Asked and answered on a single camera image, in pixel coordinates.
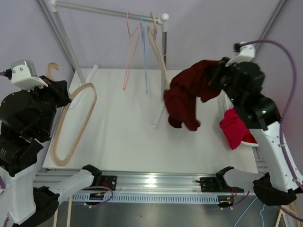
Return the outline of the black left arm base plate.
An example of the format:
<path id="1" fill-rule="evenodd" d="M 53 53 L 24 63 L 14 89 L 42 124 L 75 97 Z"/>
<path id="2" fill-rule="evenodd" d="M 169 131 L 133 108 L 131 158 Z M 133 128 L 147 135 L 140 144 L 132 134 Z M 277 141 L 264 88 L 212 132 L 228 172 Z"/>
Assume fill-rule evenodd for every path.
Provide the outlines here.
<path id="1" fill-rule="evenodd" d="M 116 190 L 117 176 L 115 175 L 100 175 L 94 178 L 91 186 L 104 186 L 111 190 Z"/>

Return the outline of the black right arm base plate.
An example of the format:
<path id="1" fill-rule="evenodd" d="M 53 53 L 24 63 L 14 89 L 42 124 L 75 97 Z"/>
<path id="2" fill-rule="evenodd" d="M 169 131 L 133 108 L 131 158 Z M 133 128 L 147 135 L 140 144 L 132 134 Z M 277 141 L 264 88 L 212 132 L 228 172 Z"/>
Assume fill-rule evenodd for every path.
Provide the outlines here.
<path id="1" fill-rule="evenodd" d="M 196 183 L 200 185 L 201 192 L 208 193 L 244 193 L 244 190 L 238 187 L 230 187 L 223 180 L 217 180 L 216 177 L 201 177 L 195 180 Z"/>

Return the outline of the red t shirt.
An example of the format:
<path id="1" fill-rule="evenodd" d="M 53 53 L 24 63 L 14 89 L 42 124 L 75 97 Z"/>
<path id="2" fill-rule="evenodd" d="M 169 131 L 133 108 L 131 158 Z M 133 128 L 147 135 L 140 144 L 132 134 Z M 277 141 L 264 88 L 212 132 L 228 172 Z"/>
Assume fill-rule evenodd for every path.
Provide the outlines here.
<path id="1" fill-rule="evenodd" d="M 253 137 L 253 135 L 251 134 L 246 134 L 244 135 L 243 139 L 242 139 L 242 144 L 248 144 L 250 146 L 255 146 L 258 143 L 256 142 L 255 138 Z"/>

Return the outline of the light blue thin hanger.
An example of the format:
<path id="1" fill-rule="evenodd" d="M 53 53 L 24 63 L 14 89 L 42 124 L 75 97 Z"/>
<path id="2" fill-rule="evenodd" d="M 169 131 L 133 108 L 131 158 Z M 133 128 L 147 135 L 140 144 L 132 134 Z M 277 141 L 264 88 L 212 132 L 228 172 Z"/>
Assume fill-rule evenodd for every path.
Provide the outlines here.
<path id="1" fill-rule="evenodd" d="M 143 62 L 144 62 L 144 77 L 145 77 L 145 91 L 148 93 L 148 79 L 147 79 L 147 59 L 146 59 L 146 44 L 145 44 L 145 27 L 143 25 L 143 15 L 141 15 L 141 38 L 143 44 Z"/>

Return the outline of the magenta pink t shirt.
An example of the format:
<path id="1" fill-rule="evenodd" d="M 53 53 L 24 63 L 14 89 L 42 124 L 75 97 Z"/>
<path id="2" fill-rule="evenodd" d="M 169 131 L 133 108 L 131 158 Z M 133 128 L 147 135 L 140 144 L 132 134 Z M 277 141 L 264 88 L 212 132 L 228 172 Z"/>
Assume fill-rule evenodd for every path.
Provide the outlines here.
<path id="1" fill-rule="evenodd" d="M 251 133 L 244 121 L 238 116 L 235 108 L 228 109 L 224 113 L 224 118 L 219 123 L 229 146 L 236 149 L 246 138 L 251 138 Z"/>

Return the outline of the beige wooden hanger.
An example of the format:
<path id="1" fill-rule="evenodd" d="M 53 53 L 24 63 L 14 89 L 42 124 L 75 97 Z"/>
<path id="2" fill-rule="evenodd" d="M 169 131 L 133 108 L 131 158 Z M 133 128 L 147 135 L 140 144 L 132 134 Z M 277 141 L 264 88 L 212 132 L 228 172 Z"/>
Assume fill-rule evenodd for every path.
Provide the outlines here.
<path id="1" fill-rule="evenodd" d="M 166 68 L 166 65 L 164 62 L 162 52 L 159 47 L 159 43 L 157 41 L 158 29 L 157 29 L 155 13 L 151 12 L 150 15 L 152 18 L 153 27 L 147 26 L 147 37 L 148 37 L 149 43 L 154 51 L 154 54 L 157 58 L 158 64 L 160 66 L 161 75 L 162 75 L 162 79 L 164 82 L 164 90 L 166 90 L 169 88 L 169 77 L 167 75 L 167 68 Z"/>

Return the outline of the dark maroon t shirt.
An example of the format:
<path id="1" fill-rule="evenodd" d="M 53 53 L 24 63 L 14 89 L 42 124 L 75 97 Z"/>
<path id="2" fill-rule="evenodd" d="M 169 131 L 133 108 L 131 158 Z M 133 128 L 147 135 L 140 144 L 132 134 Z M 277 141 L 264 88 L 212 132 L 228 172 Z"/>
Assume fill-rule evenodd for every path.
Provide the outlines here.
<path id="1" fill-rule="evenodd" d="M 203 103 L 219 96 L 221 90 L 209 86 L 210 79 L 205 70 L 219 65 L 219 61 L 202 60 L 181 71 L 164 91 L 163 98 L 168 112 L 169 124 L 177 129 L 185 124 L 196 131 L 200 122 L 196 119 L 196 99 Z"/>

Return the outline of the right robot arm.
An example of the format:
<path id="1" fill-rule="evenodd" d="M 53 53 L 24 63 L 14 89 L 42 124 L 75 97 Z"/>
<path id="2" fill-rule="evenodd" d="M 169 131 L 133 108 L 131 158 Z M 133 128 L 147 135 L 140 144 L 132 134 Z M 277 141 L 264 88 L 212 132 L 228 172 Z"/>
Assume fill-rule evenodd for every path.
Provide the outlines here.
<path id="1" fill-rule="evenodd" d="M 263 153 L 267 173 L 254 174 L 228 166 L 216 173 L 220 191 L 231 187 L 253 191 L 268 206 L 288 205 L 302 193 L 303 176 L 297 170 L 280 132 L 282 118 L 275 102 L 261 93 L 265 74 L 253 62 L 232 63 L 223 58 L 206 69 L 210 87 L 223 90 Z"/>

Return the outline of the pink thin hanger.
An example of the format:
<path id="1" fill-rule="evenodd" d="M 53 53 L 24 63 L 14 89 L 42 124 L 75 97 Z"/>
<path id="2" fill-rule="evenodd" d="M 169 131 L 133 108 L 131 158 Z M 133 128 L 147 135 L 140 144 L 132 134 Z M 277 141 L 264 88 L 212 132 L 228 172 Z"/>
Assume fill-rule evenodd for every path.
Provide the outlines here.
<path id="1" fill-rule="evenodd" d="M 127 32 L 128 32 L 128 50 L 127 50 L 127 57 L 126 57 L 126 64 L 125 64 L 125 76 L 123 82 L 123 91 L 126 90 L 127 83 L 130 77 L 130 73 L 133 67 L 134 58 L 138 46 L 138 41 L 141 33 L 141 22 L 135 27 L 133 31 L 131 31 L 129 26 L 129 19 L 130 13 L 127 12 L 126 14 L 126 25 L 127 25 Z"/>

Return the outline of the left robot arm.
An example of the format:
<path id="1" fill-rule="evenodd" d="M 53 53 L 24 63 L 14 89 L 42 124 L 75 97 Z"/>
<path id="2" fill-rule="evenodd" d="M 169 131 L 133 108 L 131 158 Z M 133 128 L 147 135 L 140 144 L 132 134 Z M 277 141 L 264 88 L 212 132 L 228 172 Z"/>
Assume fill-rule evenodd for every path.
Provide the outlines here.
<path id="1" fill-rule="evenodd" d="M 41 76 L 42 86 L 6 96 L 0 104 L 0 178 L 4 192 L 11 193 L 3 224 L 35 227 L 48 220 L 59 205 L 82 189 L 98 189 L 102 173 L 92 165 L 59 184 L 33 186 L 37 155 L 50 133 L 58 108 L 71 103 L 67 82 Z"/>

